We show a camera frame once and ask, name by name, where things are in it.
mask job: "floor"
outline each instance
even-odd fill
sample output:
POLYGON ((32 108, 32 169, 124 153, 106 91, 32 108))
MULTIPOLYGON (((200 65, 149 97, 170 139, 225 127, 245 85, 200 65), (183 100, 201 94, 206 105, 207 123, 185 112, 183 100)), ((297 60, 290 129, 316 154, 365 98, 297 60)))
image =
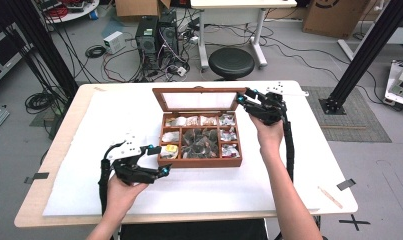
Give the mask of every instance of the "floor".
MULTIPOLYGON (((102 39, 112 29, 120 29, 129 34, 136 32, 135 23, 122 25, 111 20, 114 13, 100 11, 96 21, 87 18, 64 23, 67 33, 82 62, 84 53, 90 46, 103 44, 102 39)), ((265 26, 273 30, 272 38, 282 41, 292 48, 318 49, 333 54, 344 62, 348 62, 335 38, 323 37, 301 31, 300 21, 268 21, 265 26)), ((211 28, 206 35, 207 41, 233 44, 242 43, 244 39, 235 37, 225 29, 211 28)), ((63 58, 71 68, 70 56, 64 43, 53 33, 54 41, 63 58)), ((244 80, 296 80, 301 86, 334 87, 337 80, 328 71, 308 67, 299 55, 311 66, 326 68, 337 78, 344 73, 347 64, 317 51, 294 51, 276 40, 267 40, 263 47, 269 65, 263 69, 255 69, 244 80)), ((359 43, 356 39, 348 40, 355 48, 359 43)), ((127 42, 127 49, 132 49, 127 42)), ((207 46, 211 54, 218 46, 207 46)), ((210 70, 201 72, 196 48, 189 51, 191 70, 187 77, 175 77, 176 81, 210 81, 218 76, 210 70)), ((391 61, 403 60, 403 46, 387 45, 375 59, 369 71, 376 79, 376 92, 383 97, 391 61)), ((101 82, 101 59, 90 59, 86 68, 101 82)), ((123 54, 109 64, 109 68, 121 73, 129 79, 139 64, 136 51, 123 54)), ((88 82, 83 74, 77 81, 88 82)), ((374 98, 375 83, 369 75, 365 75, 359 85, 366 88, 374 98)), ((39 83, 24 61, 20 61, 0 81, 0 107, 6 105, 11 115, 0 127, 0 239, 83 239, 94 226, 53 227, 41 229, 19 229, 14 226, 14 218, 26 196, 30 185, 23 183, 26 177, 38 171, 41 158, 51 144, 43 127, 29 127, 34 115, 26 113, 24 101, 27 97, 41 91, 39 83)), ((340 223, 339 220, 352 220, 349 214, 322 216, 321 231, 328 239, 403 239, 403 112, 396 112, 385 105, 372 103, 364 95, 370 108, 388 133, 392 143, 358 143, 333 142, 329 145, 347 179, 352 178, 357 184, 351 187, 358 202, 359 210, 353 216, 357 221, 366 221, 370 225, 340 223)), ((268 219, 270 238, 274 239, 279 232, 277 221, 268 219)))

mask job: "table leg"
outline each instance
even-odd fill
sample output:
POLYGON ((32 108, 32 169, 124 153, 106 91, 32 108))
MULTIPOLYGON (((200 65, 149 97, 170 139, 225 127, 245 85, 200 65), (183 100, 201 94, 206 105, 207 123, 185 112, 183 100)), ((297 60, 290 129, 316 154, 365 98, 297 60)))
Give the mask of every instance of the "table leg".
POLYGON ((261 35, 261 29, 263 28, 263 20, 264 16, 266 15, 266 9, 262 8, 260 9, 258 13, 258 21, 257 21, 257 28, 255 31, 255 36, 251 37, 251 44, 254 47, 254 52, 256 53, 257 60, 260 63, 260 68, 267 66, 267 61, 266 58, 264 57, 263 51, 261 51, 260 48, 260 35, 261 35))
POLYGON ((201 69, 208 68, 208 58, 207 51, 205 50, 205 40, 204 40, 204 10, 200 11, 200 36, 198 39, 198 49, 200 54, 201 69))

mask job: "cardboard box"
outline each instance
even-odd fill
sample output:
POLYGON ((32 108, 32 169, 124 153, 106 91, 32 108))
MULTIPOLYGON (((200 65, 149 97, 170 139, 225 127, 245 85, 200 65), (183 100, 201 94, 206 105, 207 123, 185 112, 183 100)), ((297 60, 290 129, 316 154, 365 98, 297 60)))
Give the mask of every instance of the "cardboard box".
POLYGON ((370 0, 312 0, 303 32, 348 39, 370 0))
POLYGON ((171 0, 116 0, 117 16, 160 16, 171 0))
POLYGON ((245 91, 245 88, 153 88, 164 112, 158 164, 172 164, 172 168, 241 166, 235 99, 237 93, 245 91))

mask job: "computer tower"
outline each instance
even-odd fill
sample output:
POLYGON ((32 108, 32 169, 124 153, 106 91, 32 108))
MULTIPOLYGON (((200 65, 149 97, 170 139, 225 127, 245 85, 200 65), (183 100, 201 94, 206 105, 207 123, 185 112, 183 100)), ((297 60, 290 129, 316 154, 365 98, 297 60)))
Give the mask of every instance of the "computer tower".
POLYGON ((142 16, 136 30, 136 44, 143 69, 160 69, 161 54, 158 41, 158 17, 142 16))
POLYGON ((177 20, 175 10, 165 10, 161 14, 159 25, 160 43, 167 44, 163 46, 165 53, 173 52, 179 55, 179 42, 177 38, 177 20))

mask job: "black stand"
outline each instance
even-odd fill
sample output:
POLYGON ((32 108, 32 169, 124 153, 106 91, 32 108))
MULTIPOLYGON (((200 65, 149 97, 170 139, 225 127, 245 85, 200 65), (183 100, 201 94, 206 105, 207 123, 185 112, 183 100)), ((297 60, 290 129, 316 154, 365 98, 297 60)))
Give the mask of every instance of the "black stand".
POLYGON ((326 114, 344 113, 341 109, 348 95, 402 22, 403 0, 390 1, 333 92, 328 99, 320 100, 326 114))

